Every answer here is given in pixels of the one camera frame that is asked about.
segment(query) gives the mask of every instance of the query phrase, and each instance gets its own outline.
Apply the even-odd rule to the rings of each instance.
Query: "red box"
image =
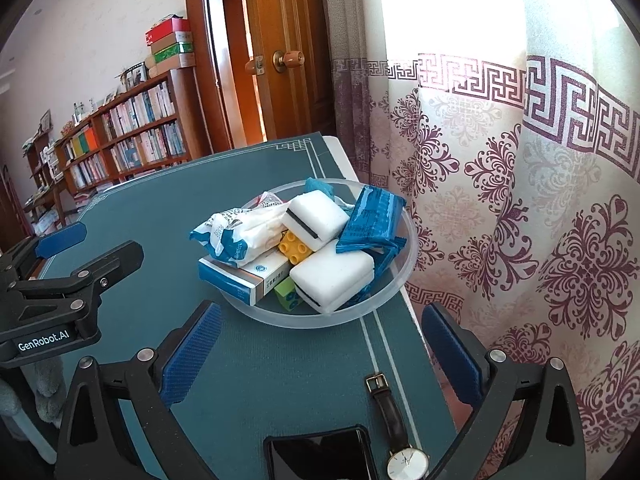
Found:
[[[151,46],[153,42],[168,36],[172,32],[185,32],[188,30],[191,30],[189,20],[185,18],[169,18],[145,34],[146,44]]]

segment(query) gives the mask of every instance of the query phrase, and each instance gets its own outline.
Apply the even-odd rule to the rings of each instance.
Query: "smartphone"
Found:
[[[264,439],[270,480],[378,480],[364,426]]]

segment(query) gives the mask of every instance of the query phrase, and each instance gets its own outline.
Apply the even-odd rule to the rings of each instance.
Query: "white plastic package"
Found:
[[[214,213],[189,234],[209,256],[233,267],[242,267],[282,240],[287,210],[276,195],[264,192],[253,209],[234,208]]]

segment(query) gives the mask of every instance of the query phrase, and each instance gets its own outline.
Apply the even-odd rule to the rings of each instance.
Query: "curtain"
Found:
[[[418,315],[437,300],[516,362],[560,357],[600,478],[640,419],[638,44],[610,0],[326,10],[338,136],[407,199]]]

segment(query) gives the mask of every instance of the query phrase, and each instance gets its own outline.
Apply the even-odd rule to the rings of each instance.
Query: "teal table mat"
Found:
[[[412,445],[433,465],[455,429],[423,341],[400,294],[362,319],[318,330],[276,328],[244,316],[206,282],[205,255],[188,233],[213,212],[309,176],[341,178],[319,134],[220,153],[117,186],[85,210],[86,240],[50,259],[42,277],[68,276],[97,255],[135,240],[140,270],[102,295],[102,339],[63,356],[70,383],[78,359],[130,359],[155,348],[205,299],[222,306],[223,329],[185,400],[172,411],[221,480],[267,479],[262,441],[362,424],[380,478],[386,478],[385,433],[363,378],[384,372],[407,422]],[[147,471],[165,478],[130,402],[121,402]]]

